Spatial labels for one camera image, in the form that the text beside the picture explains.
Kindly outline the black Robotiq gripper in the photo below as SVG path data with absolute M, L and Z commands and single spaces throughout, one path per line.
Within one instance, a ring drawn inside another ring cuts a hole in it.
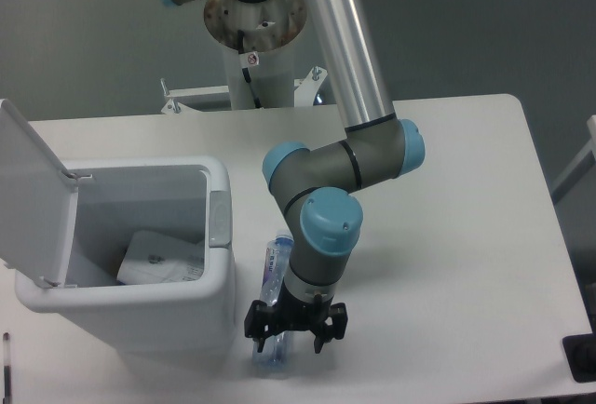
M 314 352 L 319 354 L 323 346 L 332 340 L 342 340 L 348 322 L 345 303 L 332 304 L 319 295 L 312 303 L 302 302 L 288 290 L 282 290 L 276 304 L 261 300 L 251 303 L 244 319 L 244 334 L 256 342 L 257 352 L 264 351 L 265 342 L 285 330 L 310 331 L 314 334 Z

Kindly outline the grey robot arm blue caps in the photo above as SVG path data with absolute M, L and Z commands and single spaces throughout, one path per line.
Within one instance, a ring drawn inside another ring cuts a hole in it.
M 181 6 L 196 0 L 162 0 Z M 280 0 L 226 0 L 222 42 L 239 56 L 291 40 L 294 10 Z M 333 299 L 363 221 L 355 193 L 420 167 L 424 140 L 396 116 L 360 0 L 305 0 L 345 128 L 345 138 L 310 150 L 299 142 L 271 149 L 263 174 L 294 239 L 274 304 L 254 301 L 244 320 L 257 350 L 286 331 L 313 333 L 320 351 L 345 336 L 348 316 Z

